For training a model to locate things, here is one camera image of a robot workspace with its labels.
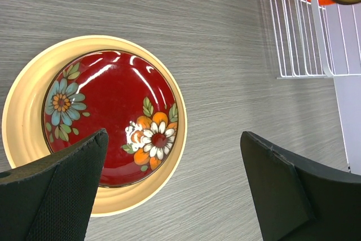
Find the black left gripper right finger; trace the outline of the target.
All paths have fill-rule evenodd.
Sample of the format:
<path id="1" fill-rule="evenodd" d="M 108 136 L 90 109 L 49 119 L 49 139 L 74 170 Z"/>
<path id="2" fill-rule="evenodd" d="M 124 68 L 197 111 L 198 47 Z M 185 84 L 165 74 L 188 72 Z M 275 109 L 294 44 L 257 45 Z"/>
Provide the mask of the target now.
<path id="1" fill-rule="evenodd" d="M 360 240 L 360 176 L 252 132 L 240 149 L 263 240 Z"/>

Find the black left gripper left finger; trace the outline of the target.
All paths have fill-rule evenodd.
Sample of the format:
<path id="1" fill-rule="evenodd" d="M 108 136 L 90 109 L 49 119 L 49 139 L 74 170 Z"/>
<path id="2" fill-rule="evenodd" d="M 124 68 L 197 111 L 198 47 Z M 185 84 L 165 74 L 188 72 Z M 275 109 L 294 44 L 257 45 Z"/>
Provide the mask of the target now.
<path id="1" fill-rule="evenodd" d="M 100 129 L 1 172 L 1 240 L 84 240 L 107 148 Z"/>

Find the cream yellow plate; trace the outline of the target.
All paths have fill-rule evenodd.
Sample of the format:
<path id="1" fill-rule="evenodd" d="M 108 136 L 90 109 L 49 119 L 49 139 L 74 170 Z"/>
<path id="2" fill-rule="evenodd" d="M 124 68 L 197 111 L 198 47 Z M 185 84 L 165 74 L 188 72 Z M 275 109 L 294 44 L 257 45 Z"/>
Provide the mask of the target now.
<path id="1" fill-rule="evenodd" d="M 35 56 L 8 92 L 2 115 L 2 140 L 11 167 L 25 165 L 51 152 L 42 130 L 43 101 L 54 77 L 75 58 L 98 50 L 120 50 L 153 64 L 169 83 L 178 106 L 174 148 L 149 177 L 124 187 L 99 185 L 91 215 L 104 217 L 129 211 L 159 192 L 175 172 L 187 138 L 187 114 L 181 91 L 168 69 L 141 46 L 112 36 L 80 36 L 59 42 Z"/>

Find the dark red patterned plate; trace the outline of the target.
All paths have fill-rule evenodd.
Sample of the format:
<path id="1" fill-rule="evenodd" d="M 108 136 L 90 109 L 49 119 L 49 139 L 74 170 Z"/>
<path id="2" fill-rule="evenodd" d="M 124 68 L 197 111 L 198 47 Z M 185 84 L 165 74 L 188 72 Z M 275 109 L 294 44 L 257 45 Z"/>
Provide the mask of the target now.
<path id="1" fill-rule="evenodd" d="M 67 64 L 47 90 L 42 115 L 53 153 L 107 131 L 102 187 L 149 177 L 172 152 L 178 132 L 178 106 L 165 77 L 149 61 L 120 50 L 90 52 Z"/>

